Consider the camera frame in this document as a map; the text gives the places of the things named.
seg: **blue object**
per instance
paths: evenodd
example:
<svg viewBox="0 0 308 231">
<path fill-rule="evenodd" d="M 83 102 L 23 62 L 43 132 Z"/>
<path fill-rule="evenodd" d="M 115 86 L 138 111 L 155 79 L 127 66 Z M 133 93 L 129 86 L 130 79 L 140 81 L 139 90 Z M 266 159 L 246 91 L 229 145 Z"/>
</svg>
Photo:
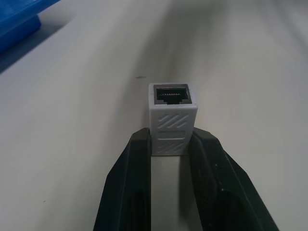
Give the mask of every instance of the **blue object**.
<svg viewBox="0 0 308 231">
<path fill-rule="evenodd" d="M 40 28 L 37 14 L 59 0 L 0 0 L 0 53 Z"/>
</svg>

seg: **blue plastic item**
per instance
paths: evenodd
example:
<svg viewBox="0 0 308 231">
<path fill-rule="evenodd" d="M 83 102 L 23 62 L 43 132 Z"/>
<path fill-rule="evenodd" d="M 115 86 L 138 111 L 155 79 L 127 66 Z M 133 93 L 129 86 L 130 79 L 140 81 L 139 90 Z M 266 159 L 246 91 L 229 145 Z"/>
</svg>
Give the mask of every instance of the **blue plastic item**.
<svg viewBox="0 0 308 231">
<path fill-rule="evenodd" d="M 0 53 L 37 31 L 37 14 L 58 1 L 0 0 Z"/>
</svg>

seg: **ethernet coupler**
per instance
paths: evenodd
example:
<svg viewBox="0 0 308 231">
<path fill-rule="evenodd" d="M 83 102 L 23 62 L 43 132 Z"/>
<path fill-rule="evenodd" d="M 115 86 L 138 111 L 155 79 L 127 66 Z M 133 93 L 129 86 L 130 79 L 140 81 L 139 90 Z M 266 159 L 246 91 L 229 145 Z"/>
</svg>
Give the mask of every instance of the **ethernet coupler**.
<svg viewBox="0 0 308 231">
<path fill-rule="evenodd" d="M 190 83 L 149 85 L 152 155 L 185 155 L 198 105 Z"/>
</svg>

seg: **white desk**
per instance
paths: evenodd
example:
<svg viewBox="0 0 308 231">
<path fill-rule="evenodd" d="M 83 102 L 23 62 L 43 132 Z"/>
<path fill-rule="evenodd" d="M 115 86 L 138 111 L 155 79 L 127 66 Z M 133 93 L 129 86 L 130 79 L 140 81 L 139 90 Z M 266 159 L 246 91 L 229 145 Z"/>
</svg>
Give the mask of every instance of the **white desk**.
<svg viewBox="0 0 308 231">
<path fill-rule="evenodd" d="M 195 83 L 195 126 L 245 169 L 280 230 L 307 229 L 304 2 L 288 14 L 254 0 L 60 4 L 74 17 L 0 76 L 1 231 L 91 231 L 106 175 L 148 125 L 148 83 L 162 81 Z M 152 160 L 153 231 L 194 230 L 179 168 Z"/>
</svg>

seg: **white plastic adapter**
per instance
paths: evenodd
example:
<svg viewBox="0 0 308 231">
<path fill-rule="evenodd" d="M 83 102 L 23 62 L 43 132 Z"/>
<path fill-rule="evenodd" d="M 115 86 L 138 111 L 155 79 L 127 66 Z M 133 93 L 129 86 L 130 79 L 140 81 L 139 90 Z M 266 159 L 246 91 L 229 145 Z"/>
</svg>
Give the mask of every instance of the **white plastic adapter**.
<svg viewBox="0 0 308 231">
<path fill-rule="evenodd" d="M 179 104 L 159 100 L 163 90 L 186 90 L 187 99 Z M 192 136 L 198 105 L 191 83 L 151 83 L 149 85 L 150 134 L 152 155 L 184 155 Z"/>
</svg>

